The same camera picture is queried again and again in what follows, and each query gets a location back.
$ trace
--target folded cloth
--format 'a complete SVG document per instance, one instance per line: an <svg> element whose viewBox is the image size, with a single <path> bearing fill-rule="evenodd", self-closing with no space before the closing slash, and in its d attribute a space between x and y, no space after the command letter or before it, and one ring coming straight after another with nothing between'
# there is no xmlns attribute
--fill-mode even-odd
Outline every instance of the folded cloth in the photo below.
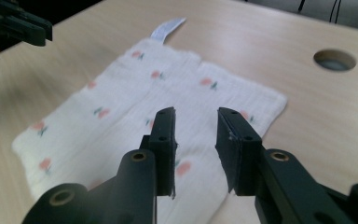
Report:
<svg viewBox="0 0 358 224"><path fill-rule="evenodd" d="M139 148L156 113L176 110L176 198L158 197L158 223L207 223L227 197L214 149L219 106L240 111L263 135L286 97L199 55L144 39L13 142L38 199L61 183L91 189Z"/></svg>

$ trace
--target towel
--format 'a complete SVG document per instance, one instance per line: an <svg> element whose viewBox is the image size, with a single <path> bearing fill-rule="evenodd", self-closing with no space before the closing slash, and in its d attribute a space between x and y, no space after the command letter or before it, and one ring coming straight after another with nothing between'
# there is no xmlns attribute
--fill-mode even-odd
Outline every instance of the towel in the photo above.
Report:
<svg viewBox="0 0 358 224"><path fill-rule="evenodd" d="M158 223L207 223L227 197L214 148L217 109L232 108L261 136L286 97L190 51L141 40L13 142L32 195L62 183L89 189L117 173L150 134L156 113L176 110L176 197L158 197Z"/></svg>

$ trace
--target table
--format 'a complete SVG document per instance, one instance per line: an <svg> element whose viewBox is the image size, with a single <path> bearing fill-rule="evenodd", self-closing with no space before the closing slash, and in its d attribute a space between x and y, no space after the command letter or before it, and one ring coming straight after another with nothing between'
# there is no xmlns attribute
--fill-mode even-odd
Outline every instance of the table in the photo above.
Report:
<svg viewBox="0 0 358 224"><path fill-rule="evenodd" d="M288 96L266 148L295 154L318 182L343 193L358 182L357 30L228 0L104 0L56 25L45 47L0 54L0 223L20 223L34 204L14 138L174 17L187 22L168 45ZM321 49L345 50L356 66L326 70L313 60ZM243 212L233 215L235 206ZM255 223L252 209L252 198L230 196L211 223Z"/></svg>

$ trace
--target wooden table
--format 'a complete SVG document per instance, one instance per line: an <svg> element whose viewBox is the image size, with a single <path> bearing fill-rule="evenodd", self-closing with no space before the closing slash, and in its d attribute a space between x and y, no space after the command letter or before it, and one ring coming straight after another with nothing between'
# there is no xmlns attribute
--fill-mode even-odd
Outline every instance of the wooden table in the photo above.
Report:
<svg viewBox="0 0 358 224"><path fill-rule="evenodd" d="M229 0L105 0L56 25L46 47L20 44L0 54L0 224L20 223L34 204L14 138L174 17L187 22L168 45L288 96L266 148L294 153L317 181L341 192L358 182L357 30ZM345 50L356 66L323 69L313 60L321 49ZM244 211L233 215L233 206ZM252 209L252 199L229 197L211 223L255 223Z"/></svg>

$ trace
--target muslin cloth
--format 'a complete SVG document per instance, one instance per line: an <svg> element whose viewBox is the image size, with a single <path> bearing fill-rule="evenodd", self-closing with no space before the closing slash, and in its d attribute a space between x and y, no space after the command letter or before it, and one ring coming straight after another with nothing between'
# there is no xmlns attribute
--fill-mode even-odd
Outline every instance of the muslin cloth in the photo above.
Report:
<svg viewBox="0 0 358 224"><path fill-rule="evenodd" d="M158 223L207 223L227 197L214 148L219 106L240 111L263 135L286 97L193 52L144 39L13 142L34 198L61 183L91 189L150 134L156 113L176 110L176 198L158 197Z"/></svg>

